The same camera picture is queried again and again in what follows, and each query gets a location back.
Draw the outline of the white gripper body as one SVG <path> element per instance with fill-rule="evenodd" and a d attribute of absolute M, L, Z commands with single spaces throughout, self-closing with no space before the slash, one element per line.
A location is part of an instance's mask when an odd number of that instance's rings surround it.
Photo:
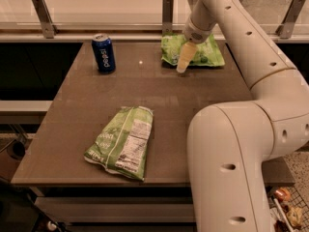
<path fill-rule="evenodd" d="M 193 20 L 189 18 L 184 26 L 183 34 L 188 42 L 193 44 L 201 44 L 206 41 L 210 36 L 212 29 L 215 25 L 215 21 L 207 22 L 204 28 L 200 28 L 193 23 Z"/>

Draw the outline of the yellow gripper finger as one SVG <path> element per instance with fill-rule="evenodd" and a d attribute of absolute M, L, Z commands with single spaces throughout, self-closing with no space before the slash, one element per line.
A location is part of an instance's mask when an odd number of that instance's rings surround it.
<path fill-rule="evenodd" d="M 189 63 L 193 59 L 194 55 L 197 52 L 197 45 L 195 43 L 186 42 L 181 49 L 177 72 L 184 73 L 189 66 Z"/>

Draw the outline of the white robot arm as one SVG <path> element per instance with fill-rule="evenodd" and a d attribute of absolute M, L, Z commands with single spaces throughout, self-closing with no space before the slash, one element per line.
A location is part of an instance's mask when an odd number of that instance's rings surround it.
<path fill-rule="evenodd" d="M 309 86 L 241 1 L 198 0 L 183 30 L 198 44 L 220 27 L 252 95 L 207 106 L 189 125 L 198 232 L 274 232 L 262 163 L 309 141 Z"/>

